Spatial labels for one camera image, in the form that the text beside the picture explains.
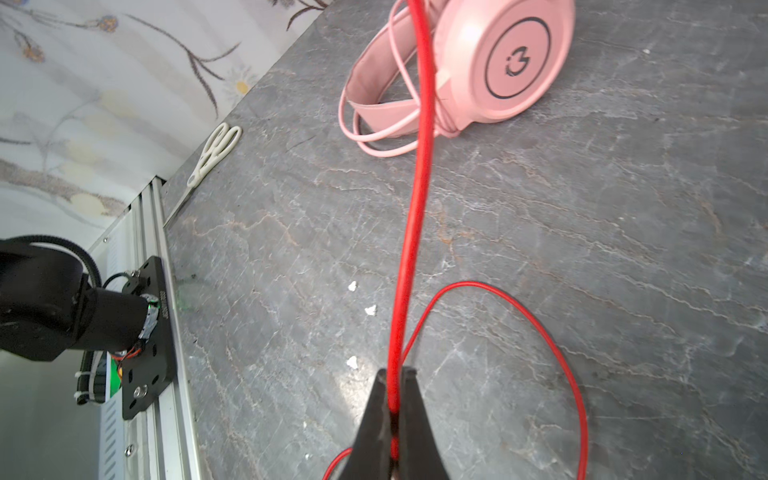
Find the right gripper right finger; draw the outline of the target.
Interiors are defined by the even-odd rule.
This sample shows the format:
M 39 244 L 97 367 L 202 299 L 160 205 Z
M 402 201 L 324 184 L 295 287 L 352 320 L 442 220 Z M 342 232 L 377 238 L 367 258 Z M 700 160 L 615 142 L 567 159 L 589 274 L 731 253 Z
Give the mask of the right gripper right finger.
M 400 478 L 449 480 L 431 429 L 415 368 L 403 368 L 400 395 L 398 418 Z

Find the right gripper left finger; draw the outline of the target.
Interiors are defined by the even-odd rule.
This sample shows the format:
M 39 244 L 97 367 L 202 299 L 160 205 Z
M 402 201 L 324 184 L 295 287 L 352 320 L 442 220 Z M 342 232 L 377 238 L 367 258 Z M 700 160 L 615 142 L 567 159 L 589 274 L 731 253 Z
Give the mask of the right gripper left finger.
M 389 480 L 392 474 L 391 417 L 387 401 L 387 370 L 380 369 L 340 480 Z

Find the pink headset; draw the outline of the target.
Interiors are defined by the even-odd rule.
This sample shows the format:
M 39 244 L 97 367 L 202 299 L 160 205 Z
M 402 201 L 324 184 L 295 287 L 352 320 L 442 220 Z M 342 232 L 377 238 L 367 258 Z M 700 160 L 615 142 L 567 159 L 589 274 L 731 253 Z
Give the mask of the pink headset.
M 576 4 L 563 1 L 429 1 L 436 66 L 434 133 L 454 138 L 472 123 L 498 123 L 535 104 L 560 73 L 573 39 Z M 371 143 L 418 130 L 424 101 L 406 63 L 417 52 L 410 12 L 395 3 L 387 23 L 355 62 L 338 109 L 341 128 L 366 153 L 388 158 L 414 150 Z

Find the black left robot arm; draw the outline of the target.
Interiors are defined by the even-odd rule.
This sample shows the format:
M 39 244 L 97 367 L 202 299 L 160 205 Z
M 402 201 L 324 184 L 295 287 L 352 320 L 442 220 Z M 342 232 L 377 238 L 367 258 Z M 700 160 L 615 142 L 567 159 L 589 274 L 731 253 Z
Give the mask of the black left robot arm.
M 125 281 L 121 292 L 108 287 L 118 277 Z M 88 252 L 60 237 L 4 239 L 1 348 L 37 362 L 81 352 L 75 402 L 104 403 L 113 394 L 113 377 L 133 380 L 129 362 L 159 353 L 153 335 L 161 302 L 149 285 L 137 271 L 103 279 Z

